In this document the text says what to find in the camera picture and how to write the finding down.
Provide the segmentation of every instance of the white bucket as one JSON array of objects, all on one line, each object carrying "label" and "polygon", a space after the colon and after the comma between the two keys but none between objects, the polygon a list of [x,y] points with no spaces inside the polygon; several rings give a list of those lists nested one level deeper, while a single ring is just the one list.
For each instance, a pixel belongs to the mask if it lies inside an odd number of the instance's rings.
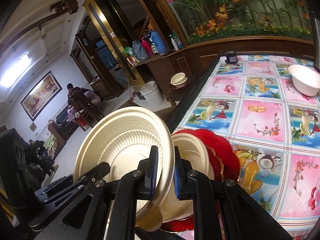
[{"label": "white bucket", "polygon": [[140,89],[141,95],[145,97],[148,104],[153,106],[159,106],[163,103],[163,96],[158,89],[155,81],[150,81]]}]

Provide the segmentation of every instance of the dark hair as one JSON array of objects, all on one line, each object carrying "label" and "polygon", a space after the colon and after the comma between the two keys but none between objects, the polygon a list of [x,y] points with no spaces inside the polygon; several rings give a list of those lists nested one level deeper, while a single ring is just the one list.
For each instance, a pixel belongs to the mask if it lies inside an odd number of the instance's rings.
[{"label": "dark hair", "polygon": [[67,89],[71,89],[71,88],[73,88],[73,84],[69,83],[69,84],[67,85]]}]

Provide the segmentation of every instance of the framed painting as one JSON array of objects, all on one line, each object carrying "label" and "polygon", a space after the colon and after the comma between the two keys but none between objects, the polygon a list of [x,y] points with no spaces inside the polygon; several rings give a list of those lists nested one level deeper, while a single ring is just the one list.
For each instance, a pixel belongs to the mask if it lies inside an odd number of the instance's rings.
[{"label": "framed painting", "polygon": [[49,71],[25,96],[21,105],[33,121],[61,90],[61,86]]}]

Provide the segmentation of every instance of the ceiling light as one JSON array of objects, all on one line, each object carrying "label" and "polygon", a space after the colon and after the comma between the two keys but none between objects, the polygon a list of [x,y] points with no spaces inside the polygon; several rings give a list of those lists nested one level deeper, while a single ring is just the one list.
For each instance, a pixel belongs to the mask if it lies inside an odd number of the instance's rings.
[{"label": "ceiling light", "polygon": [[0,81],[0,85],[7,88],[11,87],[17,78],[28,68],[30,63],[31,60],[29,59],[28,55],[24,54],[15,65],[7,70]]}]

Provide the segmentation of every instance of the wooden chair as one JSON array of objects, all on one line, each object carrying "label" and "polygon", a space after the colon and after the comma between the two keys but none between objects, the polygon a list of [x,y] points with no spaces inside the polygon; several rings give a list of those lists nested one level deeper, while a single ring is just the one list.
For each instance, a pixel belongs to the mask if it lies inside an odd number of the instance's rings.
[{"label": "wooden chair", "polygon": [[91,101],[79,90],[72,93],[71,101],[73,101],[75,103],[74,105],[78,106],[79,109],[84,110],[84,112],[81,114],[83,117],[90,115],[97,122],[104,117],[103,112],[93,103],[91,103]]}]

